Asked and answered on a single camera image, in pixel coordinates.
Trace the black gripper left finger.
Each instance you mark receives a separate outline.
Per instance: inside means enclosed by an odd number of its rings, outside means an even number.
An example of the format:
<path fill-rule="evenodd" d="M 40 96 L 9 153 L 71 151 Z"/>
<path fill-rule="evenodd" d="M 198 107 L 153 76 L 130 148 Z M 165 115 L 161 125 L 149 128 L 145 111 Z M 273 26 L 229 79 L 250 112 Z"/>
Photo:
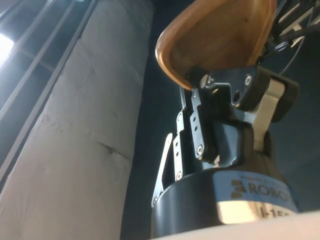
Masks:
<path fill-rule="evenodd" d="M 197 88 L 187 91 L 182 87 L 179 92 L 181 110 L 176 117 L 176 132 L 170 132 L 164 142 L 151 198 L 152 208 L 170 185 L 213 166 L 204 158 L 207 144 L 197 113 L 202 103 L 200 92 Z"/>

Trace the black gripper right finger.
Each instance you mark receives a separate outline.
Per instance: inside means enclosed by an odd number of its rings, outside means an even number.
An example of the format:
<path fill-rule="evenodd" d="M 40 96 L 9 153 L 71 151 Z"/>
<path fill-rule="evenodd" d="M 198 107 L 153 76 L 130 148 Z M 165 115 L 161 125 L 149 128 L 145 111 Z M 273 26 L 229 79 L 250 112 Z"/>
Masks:
<path fill-rule="evenodd" d="M 192 71 L 193 88 L 217 94 L 228 93 L 227 101 L 244 112 L 244 122 L 253 128 L 253 148 L 262 152 L 265 135 L 272 122 L 279 122 L 294 105 L 299 85 L 258 65 Z"/>

